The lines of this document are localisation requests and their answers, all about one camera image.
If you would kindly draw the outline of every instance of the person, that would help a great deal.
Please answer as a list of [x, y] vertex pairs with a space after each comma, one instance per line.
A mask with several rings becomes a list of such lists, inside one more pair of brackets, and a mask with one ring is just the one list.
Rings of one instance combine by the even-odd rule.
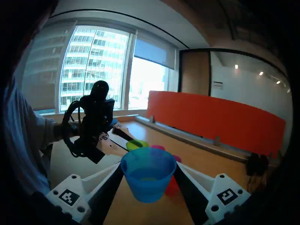
[[[17, 58], [13, 61], [14, 69], [56, 5], [57, 1], [48, 1], [43, 5], [43, 13], [38, 16], [18, 46]], [[38, 191], [46, 195], [50, 191], [48, 178], [51, 148], [48, 146], [62, 139], [62, 126], [34, 112], [17, 88], [15, 76], [7, 79], [3, 109], [4, 138], [16, 179], [27, 194], [32, 195]], [[77, 134], [76, 129], [72, 131], [70, 136]]]

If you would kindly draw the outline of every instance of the black camera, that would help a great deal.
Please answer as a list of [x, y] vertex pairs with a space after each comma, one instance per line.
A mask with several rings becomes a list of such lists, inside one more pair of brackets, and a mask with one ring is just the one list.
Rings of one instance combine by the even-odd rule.
[[[98, 163], [105, 154], [96, 148], [99, 136], [107, 133], [112, 127], [115, 100], [106, 100], [109, 86], [105, 81], [94, 83], [91, 94], [83, 96], [79, 101], [74, 101], [66, 110], [62, 121], [62, 134], [65, 144], [74, 157], [88, 157]], [[84, 110], [85, 117], [80, 119], [80, 107]], [[79, 138], [73, 143], [69, 138], [69, 120], [72, 113], [78, 109]]]

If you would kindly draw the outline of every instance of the desk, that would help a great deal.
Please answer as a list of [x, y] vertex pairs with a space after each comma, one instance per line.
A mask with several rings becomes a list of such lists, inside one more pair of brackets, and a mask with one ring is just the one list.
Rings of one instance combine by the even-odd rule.
[[[185, 144], [165, 134], [155, 131], [137, 121], [125, 121], [118, 118], [123, 125], [129, 128], [130, 133], [138, 140], [145, 140], [149, 145], [157, 144], [165, 147], [166, 151], [177, 155], [182, 163], [211, 177], [225, 173], [235, 180], [241, 187], [247, 189], [248, 178], [245, 165], [208, 151]], [[122, 148], [114, 149], [113, 154], [122, 156], [126, 151]], [[94, 164], [86, 158], [73, 158], [62, 141], [53, 146], [51, 177], [58, 184], [67, 176], [76, 173], [81, 178], [89, 176], [109, 164], [118, 162], [120, 157], [110, 155], [108, 163]], [[138, 202], [130, 191], [125, 180], [116, 192], [111, 208], [105, 218], [104, 224], [193, 224], [184, 199], [178, 195], [169, 197], [164, 195], [159, 201], [151, 204]]]

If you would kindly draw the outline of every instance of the orange partition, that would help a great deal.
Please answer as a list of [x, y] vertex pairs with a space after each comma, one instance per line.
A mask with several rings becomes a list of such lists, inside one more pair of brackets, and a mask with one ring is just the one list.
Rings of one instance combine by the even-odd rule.
[[276, 158], [285, 121], [262, 109], [215, 97], [150, 91], [147, 117], [239, 149]]

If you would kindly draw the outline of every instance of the wooden table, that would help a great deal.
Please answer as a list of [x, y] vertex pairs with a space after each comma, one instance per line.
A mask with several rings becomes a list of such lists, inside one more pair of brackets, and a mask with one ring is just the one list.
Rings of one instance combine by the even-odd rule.
[[[248, 177], [246, 176], [245, 164], [185, 144], [145, 125], [142, 125], [139, 122], [134, 120], [128, 121], [128, 118], [127, 121], [122, 122], [122, 124], [129, 128], [130, 133], [137, 140], [144, 140], [148, 142], [149, 145], [162, 145], [165, 147], [166, 151], [173, 155], [179, 156], [182, 159], [183, 164], [211, 177], [215, 177], [220, 173], [225, 173], [235, 180], [241, 187], [246, 189]], [[54, 149], [52, 153], [55, 155], [54, 158], [61, 159], [65, 157], [65, 161], [68, 162], [67, 166], [60, 165], [60, 173], [63, 173], [64, 170], [67, 170], [67, 173], [72, 174], [71, 171], [76, 170], [79, 164], [85, 164], [84, 167], [93, 167], [93, 170], [95, 170], [94, 173], [97, 171], [95, 164], [90, 162], [88, 159], [70, 159], [72, 156], [67, 153], [68, 149], [66, 146], [65, 149], [62, 150], [62, 148], [64, 148], [62, 143], [59, 144], [59, 148], [60, 150]], [[126, 151], [122, 148], [116, 148], [113, 150], [113, 154], [115, 155], [122, 156], [125, 153]], [[52, 166], [52, 163], [51, 167], [51, 173], [53, 173], [55, 169], [54, 166]], [[79, 173], [78, 175], [83, 178], [84, 176], [88, 175], [88, 173], [93, 173], [93, 170], [86, 172], [84, 175], [80, 174], [80, 170], [77, 170], [77, 173], [75, 173]], [[180, 192], [176, 196], [172, 197], [164, 195], [155, 203], [143, 204], [134, 198], [126, 179], [123, 178], [116, 192], [110, 210], [105, 218], [104, 224], [174, 225], [193, 224], [193, 221]]]

